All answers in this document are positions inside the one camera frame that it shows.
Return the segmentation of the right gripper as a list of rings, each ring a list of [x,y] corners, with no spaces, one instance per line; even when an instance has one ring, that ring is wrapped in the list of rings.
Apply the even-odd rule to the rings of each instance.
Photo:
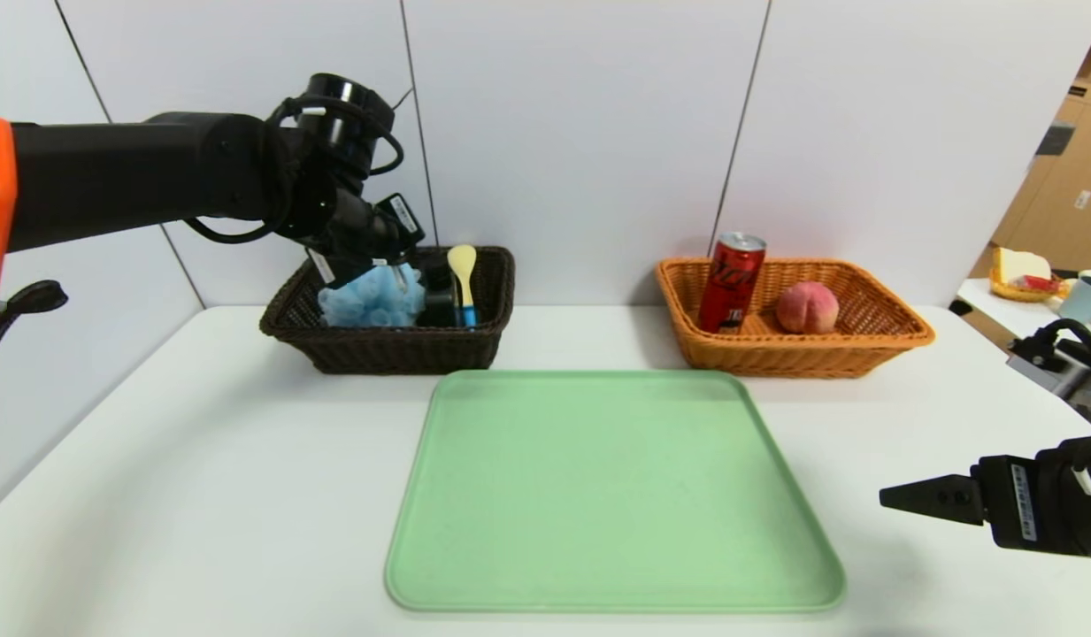
[[[978,471],[980,485],[945,474],[882,488],[880,505],[971,526],[986,520],[1004,549],[1091,558],[1091,435],[1033,458],[981,458]]]

